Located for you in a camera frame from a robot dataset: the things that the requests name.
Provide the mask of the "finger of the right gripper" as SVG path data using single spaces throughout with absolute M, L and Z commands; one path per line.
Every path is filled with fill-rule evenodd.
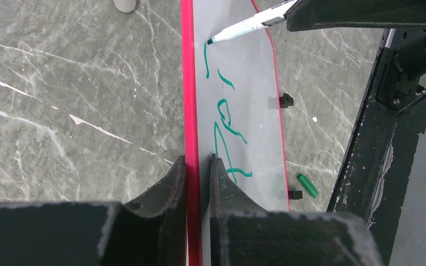
M 327 28 L 426 29 L 426 0 L 297 1 L 287 12 L 287 30 Z

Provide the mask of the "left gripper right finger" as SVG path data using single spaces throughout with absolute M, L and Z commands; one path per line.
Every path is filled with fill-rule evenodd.
M 210 161 L 212 265 L 381 265 L 363 220 L 348 213 L 267 211 Z

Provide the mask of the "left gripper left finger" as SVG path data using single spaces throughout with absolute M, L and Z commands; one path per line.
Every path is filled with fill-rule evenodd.
M 0 203 L 0 265 L 185 263 L 184 156 L 127 203 Z

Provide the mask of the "white green marker pen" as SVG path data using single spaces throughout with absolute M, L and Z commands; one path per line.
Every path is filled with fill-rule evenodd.
M 258 12 L 248 19 L 244 19 L 224 28 L 219 33 L 208 39 L 206 44 L 211 45 L 218 42 L 232 40 L 245 34 L 282 23 L 286 20 L 287 11 L 297 2 L 297 0 L 285 1 L 262 12 Z

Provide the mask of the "green marker cap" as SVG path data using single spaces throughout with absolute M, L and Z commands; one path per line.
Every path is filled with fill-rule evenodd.
M 299 173 L 297 175 L 297 180 L 303 186 L 303 188 L 307 191 L 307 193 L 312 197 L 316 198 L 319 195 L 318 189 L 315 187 L 313 182 L 304 174 Z

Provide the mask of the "pink framed whiteboard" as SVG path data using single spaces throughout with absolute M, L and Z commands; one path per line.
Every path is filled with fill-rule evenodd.
M 190 265 L 209 264 L 209 167 L 261 207 L 290 208 L 273 42 L 265 29 L 207 44 L 258 12 L 254 1 L 181 1 L 187 232 Z

